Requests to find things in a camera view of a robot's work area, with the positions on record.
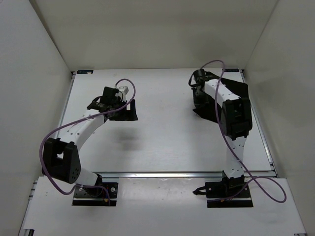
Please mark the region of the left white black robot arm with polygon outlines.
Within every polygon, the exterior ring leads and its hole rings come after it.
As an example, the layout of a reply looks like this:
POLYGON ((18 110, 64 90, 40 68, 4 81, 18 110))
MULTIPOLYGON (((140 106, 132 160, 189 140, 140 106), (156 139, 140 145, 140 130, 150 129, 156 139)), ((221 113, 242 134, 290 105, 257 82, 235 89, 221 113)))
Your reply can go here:
POLYGON ((81 167, 79 151, 88 138, 107 121, 137 121, 135 99, 127 101, 128 87, 105 87, 103 95, 87 106, 82 121, 66 128, 43 146, 44 174, 54 179, 86 186, 93 196, 103 190, 100 175, 81 167))

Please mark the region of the black skirt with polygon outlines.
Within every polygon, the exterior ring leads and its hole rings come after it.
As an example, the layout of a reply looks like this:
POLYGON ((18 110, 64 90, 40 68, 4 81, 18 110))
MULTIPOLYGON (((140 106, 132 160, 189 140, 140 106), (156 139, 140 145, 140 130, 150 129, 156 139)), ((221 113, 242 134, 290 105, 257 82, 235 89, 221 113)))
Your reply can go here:
POLYGON ((249 98, 248 85, 234 80, 220 78, 212 72, 198 69, 189 79, 192 91, 194 87, 208 95, 209 103, 205 106, 195 106, 193 111, 205 120, 217 123, 216 115, 221 115, 222 103, 225 100, 249 98))

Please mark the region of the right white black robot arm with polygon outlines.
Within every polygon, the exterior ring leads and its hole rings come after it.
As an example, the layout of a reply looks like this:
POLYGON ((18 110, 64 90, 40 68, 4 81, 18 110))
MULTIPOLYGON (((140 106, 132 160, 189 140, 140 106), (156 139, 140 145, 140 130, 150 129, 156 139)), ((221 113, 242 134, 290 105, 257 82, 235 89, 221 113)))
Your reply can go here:
POLYGON ((189 79, 194 112, 215 122, 227 141, 226 165, 220 182, 221 193, 232 197, 245 184, 242 161, 244 146, 252 129, 248 86, 198 69, 189 79))

